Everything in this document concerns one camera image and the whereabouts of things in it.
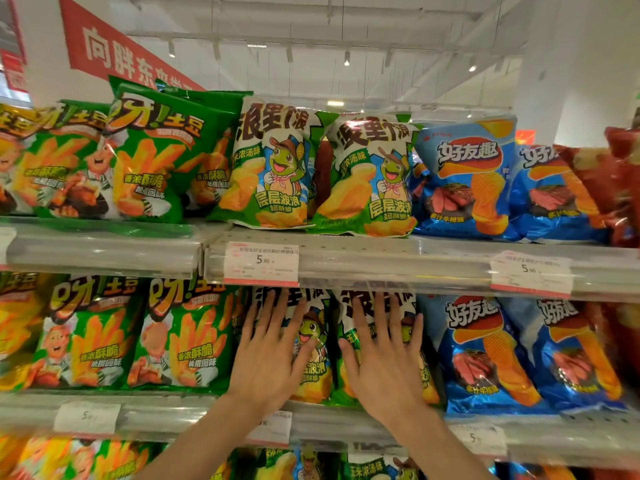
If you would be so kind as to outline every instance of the ceiling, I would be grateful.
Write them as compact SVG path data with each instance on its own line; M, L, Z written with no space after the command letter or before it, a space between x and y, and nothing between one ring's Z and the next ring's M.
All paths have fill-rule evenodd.
M208 89L458 120L512 105L532 3L111 0L111 8L116 28Z

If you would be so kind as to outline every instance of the price tag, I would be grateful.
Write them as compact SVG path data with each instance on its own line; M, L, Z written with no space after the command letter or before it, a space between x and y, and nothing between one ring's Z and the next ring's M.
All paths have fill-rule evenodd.
M493 290L571 298L571 259L503 251L491 259Z
M223 282L230 285L298 287L298 246L228 242Z
M292 418L293 413L290 411L274 412L260 421L260 425L246 437L246 442L252 445L287 448Z
M483 423L452 424L449 428L473 454L507 456L507 440L502 428Z
M57 433L113 435L121 406L87 401L64 403L53 421L53 430Z
M18 235L18 231L14 227L0 227L0 269L6 267L6 250Z

